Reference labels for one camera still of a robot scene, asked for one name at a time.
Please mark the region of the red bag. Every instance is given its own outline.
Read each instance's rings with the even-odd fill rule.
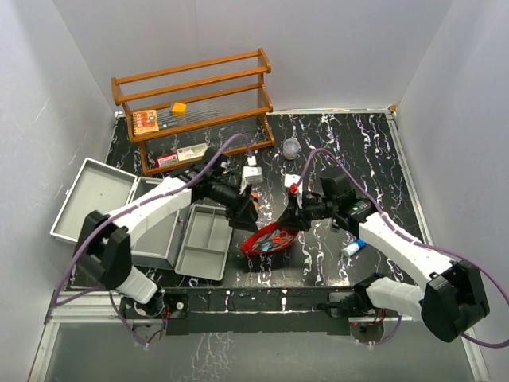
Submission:
[[[266,235],[271,235],[274,233],[274,231],[278,228],[278,222],[271,223],[267,225],[266,227],[263,227],[258,232],[253,234],[249,239],[246,240],[244,244],[240,247],[240,250],[244,253],[246,256],[253,256],[253,255],[265,255],[268,253],[275,253],[278,251],[281,251],[290,245],[292,245],[293,241],[297,238],[297,235],[299,231],[297,229],[281,229],[277,238],[274,238],[273,240],[276,242],[273,245],[271,249],[268,251],[263,251],[259,245],[258,240]]]

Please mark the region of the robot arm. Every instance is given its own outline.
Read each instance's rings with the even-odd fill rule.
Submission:
[[[223,175],[227,157],[221,155],[197,181],[198,173],[208,165],[215,153],[214,149],[207,149],[200,162],[173,171],[157,188],[120,209],[104,215],[98,211],[88,214],[76,250],[106,219],[118,214],[121,216],[93,239],[78,260],[78,267],[105,289],[116,290],[132,298],[148,315],[157,314],[163,307],[162,293],[156,283],[131,262],[131,248],[145,232],[166,216],[205,197],[226,206],[226,218],[231,227],[253,232],[257,230],[258,213],[255,199],[251,196],[251,184],[260,179],[261,169],[255,167],[252,157],[248,164],[253,166],[246,166],[249,170],[244,170],[243,174],[248,176],[243,176],[242,184],[228,184]],[[190,181],[194,185],[184,188]]]
[[[312,220],[332,218],[335,226],[380,250],[417,283],[398,283],[373,274],[354,285],[354,293],[340,302],[338,307],[344,314],[358,315],[375,307],[395,310],[421,318],[436,337],[446,342],[489,314],[477,268],[414,245],[417,238],[377,212],[368,199],[357,197],[341,169],[324,170],[320,180],[323,194],[304,191],[298,195],[296,187],[290,188],[288,206],[278,220],[280,228],[307,231]]]

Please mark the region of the red pouch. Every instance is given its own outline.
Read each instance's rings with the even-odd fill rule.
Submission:
[[[257,244],[258,239],[265,235],[269,235],[273,233],[276,229],[278,229],[278,222],[271,223],[267,225],[266,227],[263,227],[258,232],[253,234],[249,239],[246,240],[244,244],[240,247],[240,250],[244,253],[246,256],[253,256],[253,255],[265,255],[268,253],[275,253],[278,251],[281,251],[290,245],[292,245],[293,241],[297,238],[297,235],[299,231],[297,229],[282,229],[281,232],[286,234],[286,237],[288,239],[284,242],[279,244],[275,248],[271,248],[268,251],[263,251],[260,248],[253,249],[253,246]]]

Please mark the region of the wooden rack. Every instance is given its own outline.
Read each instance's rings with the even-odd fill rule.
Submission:
[[[203,76],[203,73],[200,73],[200,71],[213,72],[213,74],[211,76]],[[192,160],[182,161],[168,166],[150,168],[146,152],[147,141],[167,137],[173,134],[196,131],[198,129],[213,127],[221,123],[229,123],[249,117],[256,116],[259,118],[266,136],[266,140],[250,145],[251,149],[257,150],[273,146],[274,136],[266,119],[266,113],[271,112],[273,108],[265,87],[263,78],[265,73],[270,73],[270,62],[263,49],[259,48],[254,52],[201,61],[195,64],[187,64],[174,68],[147,72],[136,76],[112,78],[111,89],[113,93],[113,100],[115,101],[115,104],[122,105],[122,108],[126,113],[129,139],[132,143],[136,143],[139,146],[142,157],[143,173],[150,176],[156,173],[174,170],[186,163],[199,160],[199,158],[194,158]],[[181,82],[181,78],[185,77],[187,74],[191,80]],[[127,84],[137,83],[135,85],[140,84],[142,87],[143,81],[163,76],[166,78],[166,81],[169,80],[170,82],[172,81],[172,83],[160,88],[131,92],[126,95],[122,93],[122,88],[124,88]],[[245,79],[246,81],[244,82],[249,82],[249,84],[235,86],[235,80],[238,79]],[[218,84],[222,87],[222,89],[219,91],[203,93],[204,88],[207,88],[208,85],[212,84]],[[129,103],[132,103],[133,101],[140,101],[158,96],[160,98],[160,96],[167,95],[169,93],[184,91],[187,92],[186,94],[189,94],[189,89],[193,89],[193,94],[191,96],[186,96],[185,98],[175,99],[164,103],[149,104],[142,108],[133,110],[131,110],[129,105]],[[241,102],[239,101],[240,99],[249,99],[254,101],[253,103]],[[170,109],[175,102],[185,103],[187,105],[185,116],[173,117],[177,126],[164,128],[147,134],[134,135],[132,118],[134,112],[155,109],[157,110],[158,115],[160,112],[168,114],[169,112],[165,109]],[[242,146],[233,150],[228,150],[225,154],[239,154],[246,152],[246,150],[247,148]]]

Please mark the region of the open container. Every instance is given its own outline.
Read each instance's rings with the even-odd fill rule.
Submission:
[[[211,205],[191,207],[175,273],[216,281],[223,278],[233,231],[224,211]]]
[[[123,207],[148,193],[161,179],[137,177],[94,159],[85,158],[67,192],[65,202],[53,223],[50,235],[76,245],[88,213],[107,213]],[[161,220],[133,246],[134,265],[173,269],[183,239],[183,220],[188,209],[182,209]]]

